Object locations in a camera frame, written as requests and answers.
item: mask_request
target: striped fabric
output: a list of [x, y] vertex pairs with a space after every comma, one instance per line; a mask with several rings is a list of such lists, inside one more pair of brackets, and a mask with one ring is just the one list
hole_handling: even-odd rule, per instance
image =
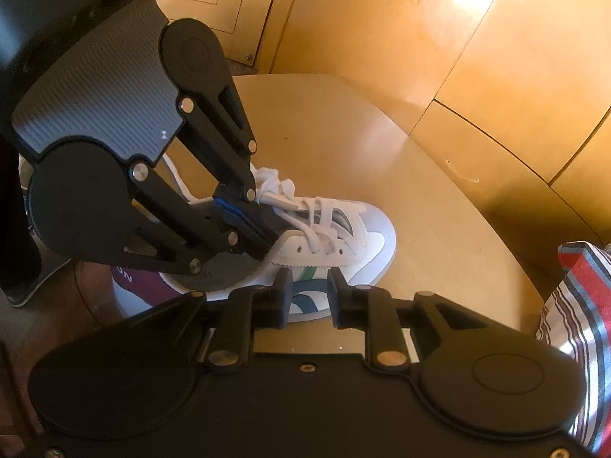
[[546, 302], [537, 339], [572, 356], [587, 393], [570, 434], [597, 456], [611, 457], [611, 255], [586, 242], [558, 249], [565, 272]]

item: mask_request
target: white sneaker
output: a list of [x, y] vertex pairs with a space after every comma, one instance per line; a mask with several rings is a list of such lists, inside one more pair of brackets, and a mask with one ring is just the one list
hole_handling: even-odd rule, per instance
[[30, 184], [30, 178], [34, 173], [34, 167], [21, 155], [19, 155], [19, 181], [21, 189], [26, 191]]
[[[212, 205], [189, 192], [172, 160], [164, 155], [185, 198], [195, 207]], [[330, 198], [300, 198], [291, 180], [281, 181], [278, 171], [251, 166], [257, 184], [257, 202], [270, 205], [294, 227], [285, 231], [262, 262], [248, 255], [220, 253], [198, 276], [168, 275], [113, 267], [115, 297], [125, 316], [136, 315], [193, 290], [209, 300], [224, 299], [238, 288], [271, 285], [281, 267], [293, 273], [293, 301], [289, 322], [329, 316], [327, 272], [340, 267], [349, 284], [376, 284], [394, 258], [395, 229], [389, 218], [367, 203]]]

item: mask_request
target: wooden wall panel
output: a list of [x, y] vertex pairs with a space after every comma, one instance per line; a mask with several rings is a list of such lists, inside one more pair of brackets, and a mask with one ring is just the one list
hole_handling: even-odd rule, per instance
[[252, 65], [272, 0], [242, 0], [229, 58]]
[[433, 102], [411, 134], [513, 253], [561, 275], [557, 247], [597, 235], [531, 169], [471, 124]]
[[611, 0], [494, 0], [437, 98], [550, 181], [611, 103]]
[[274, 73], [343, 77], [413, 129], [492, 0], [295, 0]]
[[611, 242], [611, 120], [607, 118], [584, 149], [552, 184], [584, 220]]
[[255, 60], [255, 67], [259, 74], [269, 74], [271, 72], [294, 1], [273, 0], [271, 3]]

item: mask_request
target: ribbed gripper pad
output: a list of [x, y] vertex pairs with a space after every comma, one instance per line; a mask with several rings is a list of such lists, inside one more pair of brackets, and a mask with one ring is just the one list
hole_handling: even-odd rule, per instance
[[112, 15], [28, 90], [13, 112], [16, 133], [38, 154], [85, 137], [125, 161], [157, 160], [182, 123], [178, 90], [160, 62], [166, 25], [155, 0], [135, 0]]

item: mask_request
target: wooden table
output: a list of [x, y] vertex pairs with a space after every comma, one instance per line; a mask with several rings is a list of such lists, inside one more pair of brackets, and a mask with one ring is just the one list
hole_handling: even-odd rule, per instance
[[[361, 200], [382, 209], [398, 236], [380, 282], [393, 296], [431, 290], [532, 333], [543, 302], [511, 252], [435, 163], [384, 113], [339, 79], [319, 74], [236, 77], [259, 151], [256, 166], [280, 170], [297, 194]], [[184, 146], [169, 154], [192, 192], [214, 180]], [[363, 334], [331, 320], [263, 331], [269, 352], [361, 352]]]

